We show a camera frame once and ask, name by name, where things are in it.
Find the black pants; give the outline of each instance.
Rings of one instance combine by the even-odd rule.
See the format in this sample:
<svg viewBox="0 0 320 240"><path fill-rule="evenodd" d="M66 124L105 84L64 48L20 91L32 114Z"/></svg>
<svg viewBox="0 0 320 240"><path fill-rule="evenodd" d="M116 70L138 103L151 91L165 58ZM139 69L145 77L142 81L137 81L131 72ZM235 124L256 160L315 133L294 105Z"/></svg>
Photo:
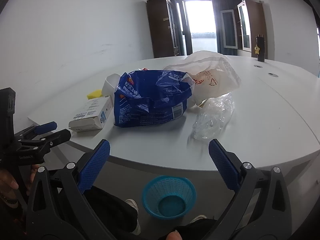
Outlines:
<svg viewBox="0 0 320 240"><path fill-rule="evenodd" d="M133 207L94 186L86 190L84 196L117 240L143 240L130 233L137 227L138 214ZM215 222L213 219L201 219L186 226L175 227L172 231L177 230L183 240L201 240ZM162 236L159 240L165 240L166 237L167 235Z"/></svg>

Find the blue gripper pad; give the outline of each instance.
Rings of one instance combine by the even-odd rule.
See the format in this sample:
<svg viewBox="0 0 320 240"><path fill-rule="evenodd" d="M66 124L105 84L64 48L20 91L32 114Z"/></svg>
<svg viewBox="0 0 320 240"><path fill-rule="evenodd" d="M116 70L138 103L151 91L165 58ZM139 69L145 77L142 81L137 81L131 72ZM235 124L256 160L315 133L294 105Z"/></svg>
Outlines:
<svg viewBox="0 0 320 240"><path fill-rule="evenodd" d="M100 170L110 155L110 144L107 140L103 141L99 148L93 153L84 168L79 173L78 189L81 194L90 189L96 180Z"/></svg>
<svg viewBox="0 0 320 240"><path fill-rule="evenodd" d="M225 154L225 149L221 149L220 145L212 140L209 143L209 155L216 165L228 189L237 192L240 188L240 174Z"/></svg>
<svg viewBox="0 0 320 240"><path fill-rule="evenodd" d="M44 134L44 133L56 130L56 128L57 128L57 123L56 122L49 122L49 123L45 123L43 125L37 126L35 128L35 130L34 130L34 133L36 135Z"/></svg>

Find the cardboard box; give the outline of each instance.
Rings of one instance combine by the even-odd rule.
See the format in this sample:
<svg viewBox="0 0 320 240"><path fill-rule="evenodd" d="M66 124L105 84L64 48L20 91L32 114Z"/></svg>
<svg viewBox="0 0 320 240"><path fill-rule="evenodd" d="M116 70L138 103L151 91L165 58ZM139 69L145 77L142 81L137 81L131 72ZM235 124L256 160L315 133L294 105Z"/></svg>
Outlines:
<svg viewBox="0 0 320 240"><path fill-rule="evenodd" d="M75 132L102 129L111 110L111 96L90 99L69 122Z"/></svg>

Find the blue plastic bag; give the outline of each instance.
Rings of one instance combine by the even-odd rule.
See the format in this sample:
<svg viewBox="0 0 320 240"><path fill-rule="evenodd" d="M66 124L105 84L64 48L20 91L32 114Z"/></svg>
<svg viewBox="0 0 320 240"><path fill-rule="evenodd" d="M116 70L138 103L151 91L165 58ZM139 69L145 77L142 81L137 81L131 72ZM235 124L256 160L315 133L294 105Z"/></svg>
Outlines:
<svg viewBox="0 0 320 240"><path fill-rule="evenodd" d="M193 85L190 76L181 71L124 73L115 91L116 126L161 124L182 116Z"/></svg>

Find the white sneaker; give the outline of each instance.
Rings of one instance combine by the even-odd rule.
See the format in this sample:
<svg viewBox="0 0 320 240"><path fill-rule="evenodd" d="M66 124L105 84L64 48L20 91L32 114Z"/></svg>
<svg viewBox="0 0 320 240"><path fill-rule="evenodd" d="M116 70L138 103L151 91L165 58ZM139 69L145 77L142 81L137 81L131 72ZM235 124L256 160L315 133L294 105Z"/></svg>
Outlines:
<svg viewBox="0 0 320 240"><path fill-rule="evenodd" d="M129 198L129 199L127 199L125 202L126 202L128 205L132 206L132 207L137 211L137 213L139 214L138 205L137 205L137 203L136 203L133 199ZM137 219L137 227L136 227L136 229L135 229L133 232L131 232L131 233L134 234L134 235L136 235L136 236L140 235L140 233L141 233L141 227L140 227L140 224L139 224L138 219Z"/></svg>
<svg viewBox="0 0 320 240"><path fill-rule="evenodd" d="M191 220L190 224L193 223L193 222L196 222L196 221L198 221L200 219L207 219L207 216L199 215L199 216L195 217L193 220Z"/></svg>

